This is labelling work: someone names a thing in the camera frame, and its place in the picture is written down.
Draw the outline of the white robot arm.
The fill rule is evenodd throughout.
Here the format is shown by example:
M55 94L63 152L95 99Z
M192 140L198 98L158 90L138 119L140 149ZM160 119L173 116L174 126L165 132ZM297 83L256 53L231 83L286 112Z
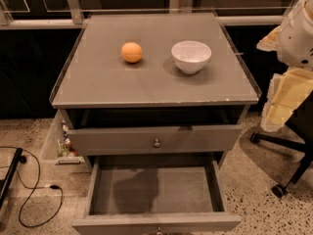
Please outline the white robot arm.
M288 66L270 80L260 127L276 132L313 91L313 0L299 0L256 45Z

